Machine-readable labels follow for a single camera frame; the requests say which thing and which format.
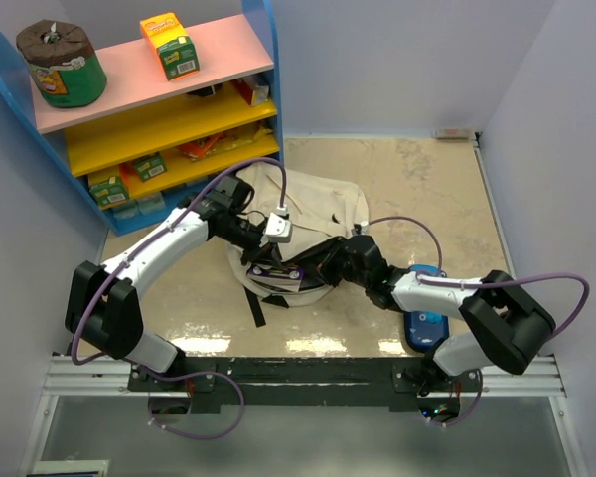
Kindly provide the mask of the beige canvas backpack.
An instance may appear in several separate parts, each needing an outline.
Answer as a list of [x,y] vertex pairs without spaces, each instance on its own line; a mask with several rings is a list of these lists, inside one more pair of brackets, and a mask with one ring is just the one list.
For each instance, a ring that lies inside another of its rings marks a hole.
[[[279,246],[281,265],[242,263],[242,249],[229,244],[226,255],[235,278],[241,283],[257,327],[265,324],[262,303],[280,308],[308,306],[333,291],[316,272],[316,267],[341,239],[352,236],[354,223],[369,219],[369,205],[360,186],[293,170],[287,172],[285,205],[292,222],[292,238]],[[304,270],[299,292],[278,292],[263,288],[246,277],[252,265]]]

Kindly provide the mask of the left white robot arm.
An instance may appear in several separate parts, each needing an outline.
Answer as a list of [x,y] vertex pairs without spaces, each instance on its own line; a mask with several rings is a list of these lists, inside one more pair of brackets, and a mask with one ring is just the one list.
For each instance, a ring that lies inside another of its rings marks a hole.
[[200,200],[181,200],[166,220],[127,251],[103,264],[85,261],[74,271],[66,328],[74,333],[97,290],[104,286],[80,337],[100,352],[151,369],[152,380],[174,390],[185,380],[183,352],[149,331],[140,300],[150,286],[188,251],[214,237],[246,252],[261,248],[265,223],[241,214],[254,197],[253,187],[233,175],[221,178]]

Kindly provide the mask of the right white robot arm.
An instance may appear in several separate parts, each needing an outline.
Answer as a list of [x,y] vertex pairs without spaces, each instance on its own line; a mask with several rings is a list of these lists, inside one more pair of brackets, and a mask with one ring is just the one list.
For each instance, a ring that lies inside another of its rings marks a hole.
[[523,374],[555,330],[551,315],[506,273],[457,280],[398,268],[367,235],[342,240],[316,270],[329,285],[345,280],[361,287],[380,309],[431,312],[466,323],[467,333],[433,346],[415,373],[436,391],[487,366]]

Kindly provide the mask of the purple treehouse paperback book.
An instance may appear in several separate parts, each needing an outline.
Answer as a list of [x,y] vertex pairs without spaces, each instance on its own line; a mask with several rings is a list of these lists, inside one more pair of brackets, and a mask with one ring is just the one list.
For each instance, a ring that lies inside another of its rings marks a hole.
[[252,265],[246,277],[253,283],[278,292],[299,292],[304,277],[304,270],[297,266],[274,268],[271,266]]

